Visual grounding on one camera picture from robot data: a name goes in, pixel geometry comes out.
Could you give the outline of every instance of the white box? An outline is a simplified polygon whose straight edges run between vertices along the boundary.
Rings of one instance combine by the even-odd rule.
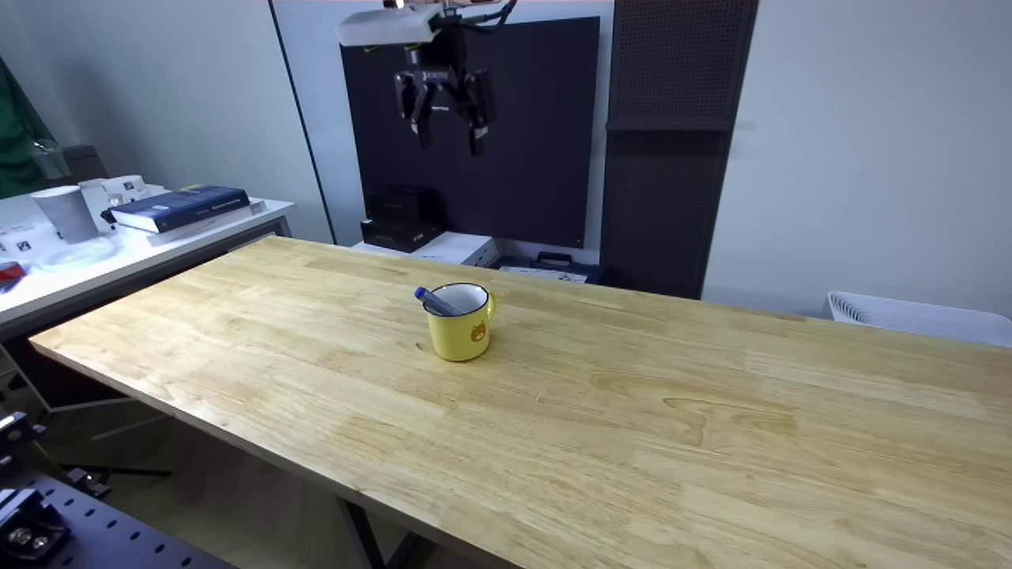
[[[546,280],[546,283],[589,283],[589,275],[580,272],[556,272],[542,266],[501,266],[501,272],[529,275],[529,280]]]
[[[826,310],[834,323],[1012,349],[1012,321],[1001,314],[915,304],[854,291],[828,291]]]
[[[457,234],[443,231],[429,245],[417,248],[416,252],[402,250],[386,250],[373,245],[356,245],[350,250],[359,252],[373,252],[373,256],[410,256],[410,260],[429,260],[429,262],[446,262],[446,266],[496,266],[501,248],[486,234]]]

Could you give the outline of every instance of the black cabinet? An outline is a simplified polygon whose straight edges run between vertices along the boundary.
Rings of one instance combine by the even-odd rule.
[[[758,0],[617,0],[604,283],[701,294]]]

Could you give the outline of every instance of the white container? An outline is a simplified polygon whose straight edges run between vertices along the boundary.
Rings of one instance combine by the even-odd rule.
[[[0,260],[13,260],[26,270],[65,250],[67,245],[57,239],[52,224],[0,228]]]
[[[828,310],[828,321],[834,323],[1012,349],[1012,321],[1001,314],[915,304],[915,302],[851,294],[851,291],[831,291],[826,297],[826,310]]]
[[[46,218],[57,228],[67,245],[95,240],[100,228],[86,203],[84,188],[52,188],[33,193]]]

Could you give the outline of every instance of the mug handle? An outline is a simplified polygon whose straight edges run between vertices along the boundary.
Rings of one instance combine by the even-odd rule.
[[[486,291],[486,287],[483,287],[483,294],[486,294],[483,314],[495,318],[496,314],[496,294]]]

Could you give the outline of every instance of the white wall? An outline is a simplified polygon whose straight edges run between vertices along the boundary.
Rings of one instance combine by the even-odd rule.
[[[0,0],[0,53],[59,142],[111,172],[234,184],[334,240],[267,0]]]
[[[705,302],[1012,314],[1009,30],[1009,0],[764,0]]]
[[[285,50],[300,86],[300,104],[317,147],[320,184],[341,245],[360,240],[359,223],[363,218],[359,150],[345,91],[345,63],[337,42],[337,30],[359,10],[378,10],[381,0],[276,0],[278,22],[285,33]],[[523,0],[509,22],[532,18],[600,18],[600,56],[598,56],[598,110],[592,142],[592,193],[589,193],[589,228],[587,250],[569,250],[587,262],[598,260],[600,250],[600,195],[604,195],[604,116],[609,116],[609,82],[611,82],[611,30],[613,0]]]

